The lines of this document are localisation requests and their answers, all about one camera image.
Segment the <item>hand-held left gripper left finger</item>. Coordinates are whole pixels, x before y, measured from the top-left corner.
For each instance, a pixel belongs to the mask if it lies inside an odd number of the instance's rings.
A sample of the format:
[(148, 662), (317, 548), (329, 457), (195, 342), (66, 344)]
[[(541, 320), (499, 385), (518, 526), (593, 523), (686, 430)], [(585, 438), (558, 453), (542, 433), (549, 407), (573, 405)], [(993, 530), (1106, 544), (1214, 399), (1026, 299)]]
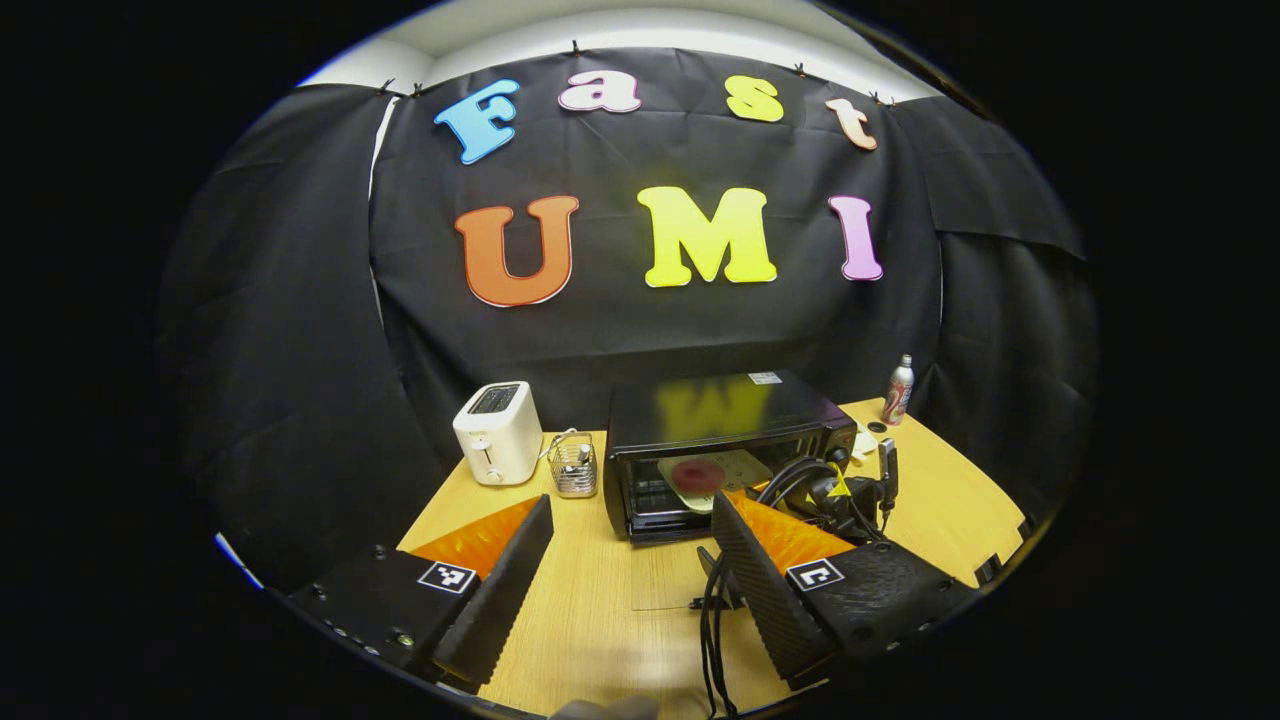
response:
[(539, 495), (415, 550), (362, 550), (291, 593), (291, 606), (380, 664), (474, 693), (495, 671), (554, 530)]

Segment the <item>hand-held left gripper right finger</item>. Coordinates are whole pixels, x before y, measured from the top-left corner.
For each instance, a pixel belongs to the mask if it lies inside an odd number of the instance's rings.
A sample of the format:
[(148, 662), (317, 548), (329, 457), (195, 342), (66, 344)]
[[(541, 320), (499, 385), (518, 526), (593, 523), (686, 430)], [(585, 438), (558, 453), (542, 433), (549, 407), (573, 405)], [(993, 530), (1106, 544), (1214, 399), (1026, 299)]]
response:
[(837, 664), (901, 653), (979, 598), (891, 539), (852, 546), (741, 493), (714, 497), (712, 530), (774, 670), (794, 691)]

